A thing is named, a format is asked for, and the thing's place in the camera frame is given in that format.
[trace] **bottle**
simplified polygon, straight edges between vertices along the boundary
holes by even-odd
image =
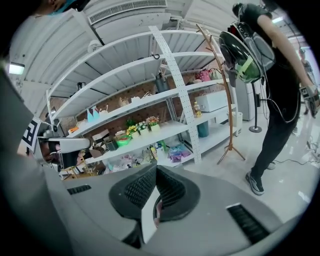
[[[194,102],[194,110],[195,110],[196,117],[200,118],[202,116],[202,113],[200,110],[200,106],[198,105],[198,103],[196,101]]]

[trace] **bag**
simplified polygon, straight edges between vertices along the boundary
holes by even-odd
[[[222,79],[222,75],[221,73],[219,72],[219,70],[217,70],[216,68],[211,68],[210,69],[210,79],[211,80],[218,80],[218,79]]]
[[[264,74],[276,63],[276,56],[272,48],[248,24],[235,22],[231,24],[230,31],[248,47],[253,54],[253,59],[258,64],[261,74]]]
[[[195,74],[195,79],[200,79],[202,82],[211,81],[210,70],[204,69],[204,70],[200,71],[198,74]]]

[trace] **white box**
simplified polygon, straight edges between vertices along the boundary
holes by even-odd
[[[228,105],[227,93],[225,90],[198,96],[195,100],[200,106],[201,112],[212,112]]]
[[[96,134],[96,135],[93,135],[92,138],[93,140],[96,142],[96,143],[100,143],[102,141],[106,141],[109,137],[109,131],[108,129]]]

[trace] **flower pot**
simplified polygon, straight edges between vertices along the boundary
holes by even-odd
[[[154,125],[154,126],[151,126],[151,131],[156,132],[156,131],[159,131],[159,130],[160,130],[159,124],[156,124],[156,125]]]
[[[136,131],[134,133],[131,133],[132,139],[138,138],[140,136],[139,132]]]
[[[147,135],[149,133],[149,130],[148,128],[146,129],[143,129],[143,130],[140,130],[140,134],[143,136],[143,135]]]

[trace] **person's arm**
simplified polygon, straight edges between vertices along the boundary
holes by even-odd
[[[288,38],[273,24],[272,20],[266,15],[260,15],[257,19],[258,25],[272,40],[273,44],[280,50],[284,57],[289,61],[303,86],[312,86],[313,83],[308,78],[304,66],[298,55],[288,40]]]

